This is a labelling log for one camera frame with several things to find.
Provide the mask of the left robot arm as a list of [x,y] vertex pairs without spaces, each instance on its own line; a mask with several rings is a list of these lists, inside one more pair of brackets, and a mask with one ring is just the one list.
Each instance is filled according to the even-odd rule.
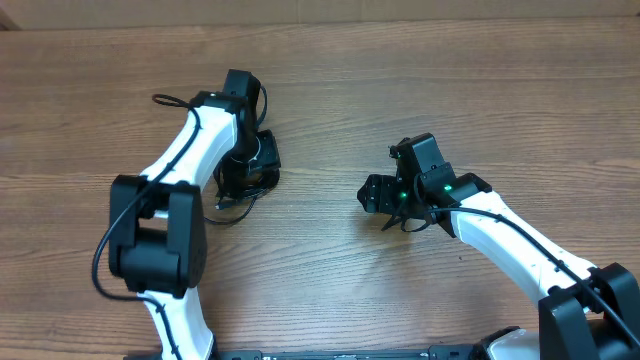
[[267,92],[249,71],[231,69],[219,92],[192,99],[155,94],[159,105],[183,108],[182,130],[161,157],[140,174],[117,176],[110,189],[109,227],[96,248],[91,278],[99,281],[101,256],[124,281],[123,302],[142,302],[161,340],[158,359],[217,359],[217,341],[201,307],[198,285],[208,254],[202,192],[217,187],[217,208],[255,202],[279,182],[276,139],[261,127]]

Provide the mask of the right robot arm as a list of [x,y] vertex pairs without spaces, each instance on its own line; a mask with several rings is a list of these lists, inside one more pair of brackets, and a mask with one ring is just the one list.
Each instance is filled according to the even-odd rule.
[[405,138],[389,149],[393,175],[371,174],[357,192],[386,228],[440,226],[475,248],[519,287],[538,312],[538,329],[497,331],[460,345],[458,359],[593,359],[639,356],[639,284],[618,263],[598,267],[555,244],[519,217],[473,173],[458,176],[435,137]]

